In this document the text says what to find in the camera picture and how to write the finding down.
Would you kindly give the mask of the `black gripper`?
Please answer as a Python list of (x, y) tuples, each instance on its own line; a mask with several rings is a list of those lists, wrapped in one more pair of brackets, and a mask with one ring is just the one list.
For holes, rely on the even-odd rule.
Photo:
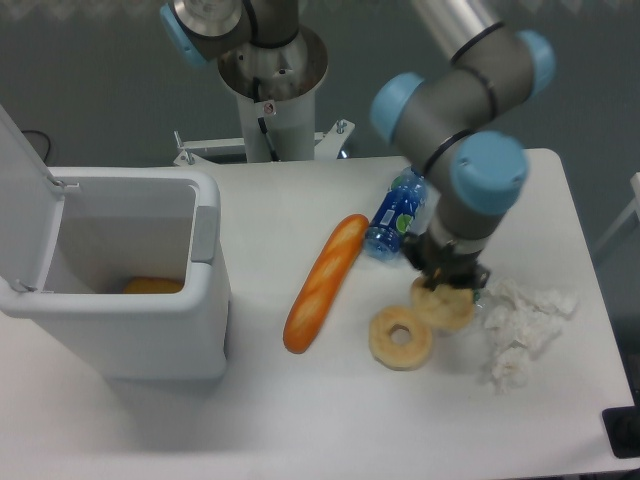
[(469, 287), (478, 300), (491, 271), (478, 262), (478, 252), (462, 254), (456, 247), (454, 241), (439, 246), (429, 233), (408, 233), (402, 240), (403, 255), (422, 273), (417, 283), (419, 288), (434, 291), (440, 284)]

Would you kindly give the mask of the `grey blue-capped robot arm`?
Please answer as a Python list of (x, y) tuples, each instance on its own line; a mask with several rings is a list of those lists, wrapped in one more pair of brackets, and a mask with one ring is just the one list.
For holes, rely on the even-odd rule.
[[(489, 277), (479, 255), (528, 175), (520, 144), (489, 124), (549, 85), (555, 56), (544, 37), (508, 29), (482, 1), (416, 1), (413, 9), (450, 72), (435, 82), (392, 78), (370, 120), (440, 195), (426, 231), (401, 241), (403, 255), (427, 288), (478, 289)], [(314, 117), (287, 106), (314, 95), (328, 54), (296, 2), (168, 1), (160, 18), (187, 62), (217, 64), (238, 101), (248, 160), (312, 158)]]

